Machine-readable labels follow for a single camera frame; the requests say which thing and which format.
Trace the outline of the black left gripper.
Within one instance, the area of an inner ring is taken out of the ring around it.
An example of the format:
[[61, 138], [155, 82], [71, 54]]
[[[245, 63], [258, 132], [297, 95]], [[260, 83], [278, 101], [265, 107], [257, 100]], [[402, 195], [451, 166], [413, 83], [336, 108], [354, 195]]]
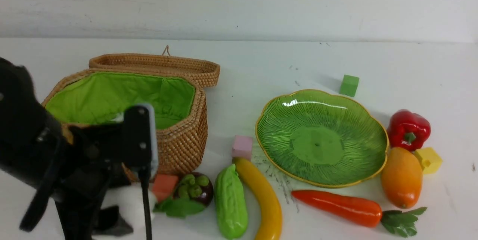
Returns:
[[122, 237], [134, 232], [118, 206], [101, 209], [109, 190], [129, 187], [121, 159], [122, 126], [49, 124], [60, 141], [62, 161], [53, 199], [65, 240], [92, 240], [92, 236]]

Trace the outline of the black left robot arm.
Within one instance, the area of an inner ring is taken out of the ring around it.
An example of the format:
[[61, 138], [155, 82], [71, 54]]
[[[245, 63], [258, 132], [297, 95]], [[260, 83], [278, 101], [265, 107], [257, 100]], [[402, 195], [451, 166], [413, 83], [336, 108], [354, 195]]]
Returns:
[[91, 136], [64, 127], [37, 100], [28, 70], [1, 59], [1, 170], [36, 190], [19, 229], [35, 229], [53, 199], [66, 240], [120, 237], [133, 227], [106, 191], [125, 184], [121, 165]]

